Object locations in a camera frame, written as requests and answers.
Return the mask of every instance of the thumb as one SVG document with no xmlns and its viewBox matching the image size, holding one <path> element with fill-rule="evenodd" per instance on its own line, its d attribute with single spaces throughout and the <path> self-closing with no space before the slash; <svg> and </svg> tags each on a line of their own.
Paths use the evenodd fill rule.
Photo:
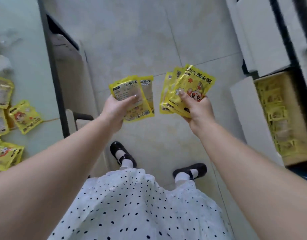
<svg viewBox="0 0 307 240">
<path fill-rule="evenodd" d="M 187 93 L 180 91 L 179 92 L 181 100 L 190 108 L 196 103 L 196 101 L 191 98 Z"/>
<path fill-rule="evenodd" d="M 138 102 L 138 95 L 134 95 L 134 96 L 126 98 L 126 99 L 120 101 L 120 104 L 121 104 L 122 107 L 127 108 L 127 107 L 129 107 L 130 105 L 132 105 L 136 102 Z"/>
</svg>

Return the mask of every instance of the open box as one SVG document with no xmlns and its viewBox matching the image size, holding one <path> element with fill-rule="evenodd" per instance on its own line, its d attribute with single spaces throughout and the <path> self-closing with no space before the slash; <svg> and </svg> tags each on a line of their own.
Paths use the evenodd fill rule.
<svg viewBox="0 0 307 240">
<path fill-rule="evenodd" d="M 284 106 L 288 111 L 294 137 L 301 143 L 301 151 L 281 156 L 275 146 L 255 84 L 259 81 L 279 79 Z M 307 161 L 307 126 L 292 84 L 290 73 L 279 72 L 256 80 L 247 77 L 231 87 L 231 94 L 247 144 L 281 166 Z"/>
</svg>

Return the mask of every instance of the forearm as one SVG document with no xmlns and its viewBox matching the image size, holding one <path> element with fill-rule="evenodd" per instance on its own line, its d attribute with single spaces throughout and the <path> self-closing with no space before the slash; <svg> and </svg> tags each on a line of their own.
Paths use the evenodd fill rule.
<svg viewBox="0 0 307 240">
<path fill-rule="evenodd" d="M 275 165 L 215 123 L 200 140 L 262 239 L 306 239 L 307 182 Z"/>
<path fill-rule="evenodd" d="M 111 136 L 106 119 L 100 116 L 73 135 L 1 173 L 0 239 L 46 239 Z M 13 230 L 6 231 L 7 225 Z"/>
</svg>

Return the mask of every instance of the white polka dot dress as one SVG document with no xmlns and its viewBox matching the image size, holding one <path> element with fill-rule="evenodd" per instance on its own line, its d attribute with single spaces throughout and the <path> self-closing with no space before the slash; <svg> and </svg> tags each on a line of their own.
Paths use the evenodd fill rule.
<svg viewBox="0 0 307 240">
<path fill-rule="evenodd" d="M 88 179 L 48 239 L 231 239 L 226 226 L 193 181 L 167 191 L 132 168 Z"/>
</svg>

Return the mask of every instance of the white sock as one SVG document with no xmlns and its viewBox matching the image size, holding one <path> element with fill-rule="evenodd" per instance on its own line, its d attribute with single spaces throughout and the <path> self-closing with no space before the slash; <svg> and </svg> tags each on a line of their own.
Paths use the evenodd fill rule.
<svg viewBox="0 0 307 240">
<path fill-rule="evenodd" d="M 125 152 L 123 150 L 117 150 L 116 152 L 116 158 L 119 160 L 122 156 L 125 155 Z"/>
<path fill-rule="evenodd" d="M 190 170 L 192 173 L 192 178 L 195 179 L 196 177 L 198 177 L 198 170 L 197 169 L 191 169 Z"/>
<path fill-rule="evenodd" d="M 130 159 L 123 159 L 121 167 L 133 168 L 133 163 Z"/>
<path fill-rule="evenodd" d="M 177 181 L 179 180 L 190 180 L 190 175 L 185 173 L 185 172 L 180 172 L 175 176 L 175 182 L 177 183 Z"/>
</svg>

